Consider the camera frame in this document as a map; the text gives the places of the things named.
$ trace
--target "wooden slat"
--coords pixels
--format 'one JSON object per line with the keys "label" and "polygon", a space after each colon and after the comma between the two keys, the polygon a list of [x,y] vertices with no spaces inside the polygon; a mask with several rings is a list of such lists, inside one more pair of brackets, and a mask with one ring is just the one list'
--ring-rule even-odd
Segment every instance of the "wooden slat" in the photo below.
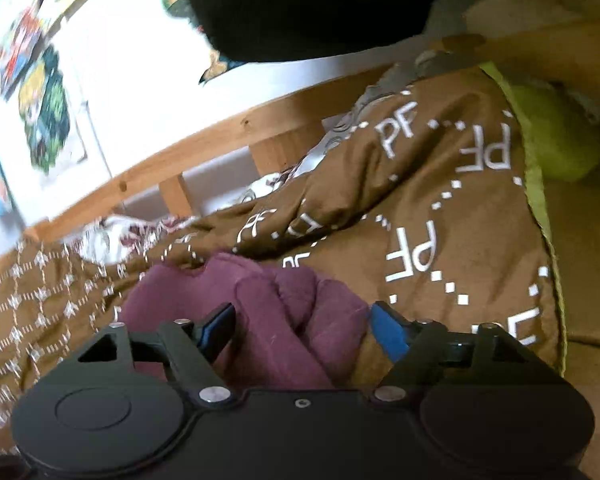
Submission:
{"label": "wooden slat", "polygon": [[249,151],[258,173],[264,176],[297,164],[323,137],[322,122],[315,121],[286,134],[252,144]]}
{"label": "wooden slat", "polygon": [[193,216],[200,214],[194,208],[189,197],[187,184],[181,174],[172,176],[167,180],[158,184],[160,195],[169,210],[169,213],[174,216]]}
{"label": "wooden slat", "polygon": [[387,68],[333,79],[204,128],[112,178],[52,222],[41,222],[36,233],[41,240],[57,240],[105,215],[119,202],[203,162],[343,113]]}

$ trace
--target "brown blanket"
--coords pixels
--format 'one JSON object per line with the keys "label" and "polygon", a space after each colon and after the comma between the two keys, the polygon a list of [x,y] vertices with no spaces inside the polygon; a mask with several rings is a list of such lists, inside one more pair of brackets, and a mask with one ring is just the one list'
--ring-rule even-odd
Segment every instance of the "brown blanket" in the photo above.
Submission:
{"label": "brown blanket", "polygon": [[[496,83],[472,68],[379,98],[313,172],[127,264],[99,267],[60,243],[21,243],[0,275],[0,450],[13,446],[21,392],[111,322],[152,264],[195,268],[217,251],[311,266],[365,301],[452,330],[498,322],[557,364],[552,266],[524,173],[519,125]],[[353,383],[374,383],[388,366],[367,337]]]}

